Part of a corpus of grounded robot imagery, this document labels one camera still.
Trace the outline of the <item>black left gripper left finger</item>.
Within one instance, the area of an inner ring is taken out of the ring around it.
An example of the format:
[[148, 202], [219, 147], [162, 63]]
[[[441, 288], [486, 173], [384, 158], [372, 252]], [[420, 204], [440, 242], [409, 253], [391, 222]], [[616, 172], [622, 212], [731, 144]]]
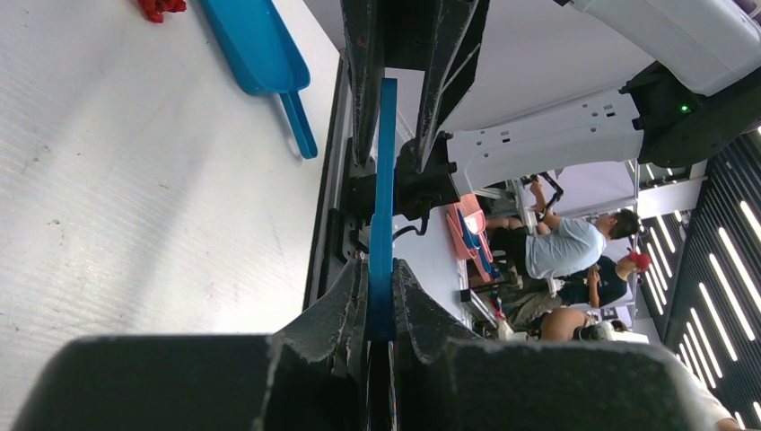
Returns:
[[92, 336], [44, 367], [16, 430], [359, 430], [367, 265], [281, 330]]

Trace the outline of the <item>blue dustpan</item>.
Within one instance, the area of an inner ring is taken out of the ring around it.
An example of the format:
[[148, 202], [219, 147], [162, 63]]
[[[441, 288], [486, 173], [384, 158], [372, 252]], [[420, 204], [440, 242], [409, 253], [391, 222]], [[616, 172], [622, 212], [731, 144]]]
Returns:
[[202, 0], [201, 7], [232, 71], [248, 95], [280, 97], [301, 156], [314, 159], [318, 146], [299, 91], [310, 70], [270, 0]]

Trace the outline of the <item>large red paper scrap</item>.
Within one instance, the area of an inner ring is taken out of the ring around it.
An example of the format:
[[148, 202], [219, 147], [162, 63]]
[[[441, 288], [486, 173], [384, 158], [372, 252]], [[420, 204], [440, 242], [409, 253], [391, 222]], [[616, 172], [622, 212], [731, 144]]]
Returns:
[[137, 0], [137, 5], [148, 22], [163, 23], [166, 13], [182, 13], [187, 10], [185, 0]]

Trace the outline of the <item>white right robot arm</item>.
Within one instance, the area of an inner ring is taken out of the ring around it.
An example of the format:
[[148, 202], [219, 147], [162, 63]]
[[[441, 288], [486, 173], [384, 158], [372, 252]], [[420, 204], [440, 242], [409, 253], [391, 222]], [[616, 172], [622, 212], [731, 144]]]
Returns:
[[623, 87], [586, 94], [493, 128], [442, 125], [477, 73], [487, 1], [344, 1], [355, 157], [364, 163], [394, 88], [387, 66], [419, 70], [415, 136], [392, 166], [351, 180], [349, 211], [408, 220], [496, 183], [574, 164], [699, 163], [760, 119], [760, 11], [735, 1], [574, 1], [652, 57]]

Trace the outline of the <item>blue hand brush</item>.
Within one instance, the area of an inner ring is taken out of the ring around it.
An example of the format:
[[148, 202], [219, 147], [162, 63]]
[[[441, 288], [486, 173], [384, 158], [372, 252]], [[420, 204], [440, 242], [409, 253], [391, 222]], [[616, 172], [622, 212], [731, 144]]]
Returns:
[[396, 335], [392, 235], [397, 95], [398, 81], [384, 78], [380, 90], [375, 212], [371, 221], [365, 328], [369, 342], [367, 425], [370, 430], [396, 428], [391, 362]]

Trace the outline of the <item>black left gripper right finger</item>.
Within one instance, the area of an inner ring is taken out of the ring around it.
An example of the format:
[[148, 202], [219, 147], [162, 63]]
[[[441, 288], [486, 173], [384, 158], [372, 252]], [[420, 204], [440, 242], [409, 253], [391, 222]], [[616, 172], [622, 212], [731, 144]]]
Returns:
[[394, 263], [404, 430], [711, 430], [691, 376], [661, 347], [479, 337]]

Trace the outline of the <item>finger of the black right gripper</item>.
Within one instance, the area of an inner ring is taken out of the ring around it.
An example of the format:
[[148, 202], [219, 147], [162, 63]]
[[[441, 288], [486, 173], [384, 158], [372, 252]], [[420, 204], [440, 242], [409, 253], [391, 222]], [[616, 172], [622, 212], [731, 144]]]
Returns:
[[488, 1], [435, 1], [424, 58], [424, 82], [416, 124], [414, 163], [427, 165], [440, 126], [475, 79]]
[[353, 94], [354, 158], [366, 164], [379, 116], [384, 76], [380, 3], [374, 0], [341, 2]]

